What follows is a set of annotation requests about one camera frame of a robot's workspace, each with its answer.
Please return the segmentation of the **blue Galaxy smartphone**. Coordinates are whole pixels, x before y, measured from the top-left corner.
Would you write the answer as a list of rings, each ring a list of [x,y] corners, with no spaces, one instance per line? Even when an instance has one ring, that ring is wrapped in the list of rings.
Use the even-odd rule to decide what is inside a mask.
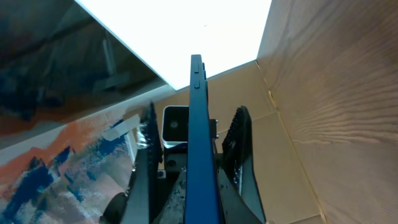
[[[210,134],[205,69],[201,55],[192,55],[184,222],[220,224],[221,213]]]

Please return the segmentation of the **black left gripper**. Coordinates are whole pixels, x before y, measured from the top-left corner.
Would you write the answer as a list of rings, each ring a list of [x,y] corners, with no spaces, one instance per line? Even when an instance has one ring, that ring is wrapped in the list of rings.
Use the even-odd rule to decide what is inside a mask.
[[[222,154],[217,152],[215,140],[218,120],[210,119],[210,133],[213,141],[215,167],[219,168]],[[162,162],[157,116],[154,103],[151,102],[143,111],[137,136],[137,159],[129,184],[122,224],[150,224],[162,210],[162,196],[158,180],[159,164]],[[267,219],[254,175],[252,146],[252,121],[248,109],[240,106],[234,115],[227,135],[222,143],[222,168],[229,181],[236,189],[241,204],[248,209],[244,217],[252,216],[257,223],[266,223]],[[187,165],[188,143],[180,142],[166,146],[164,143],[165,183],[173,186],[181,170]]]

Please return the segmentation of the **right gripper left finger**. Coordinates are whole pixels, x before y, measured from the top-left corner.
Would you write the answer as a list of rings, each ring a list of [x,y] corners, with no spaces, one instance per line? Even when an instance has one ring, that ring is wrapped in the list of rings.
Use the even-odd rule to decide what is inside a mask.
[[[176,179],[167,178],[160,181],[163,187],[160,188],[162,195],[158,197],[157,205],[160,211],[155,216],[152,224],[183,224],[186,200],[186,178],[185,167],[178,172]]]

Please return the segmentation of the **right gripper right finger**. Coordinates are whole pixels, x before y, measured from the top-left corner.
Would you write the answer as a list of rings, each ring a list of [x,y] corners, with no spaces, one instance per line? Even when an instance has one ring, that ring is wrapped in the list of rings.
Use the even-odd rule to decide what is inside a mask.
[[[222,168],[218,169],[218,185],[225,224],[261,224],[229,181]]]

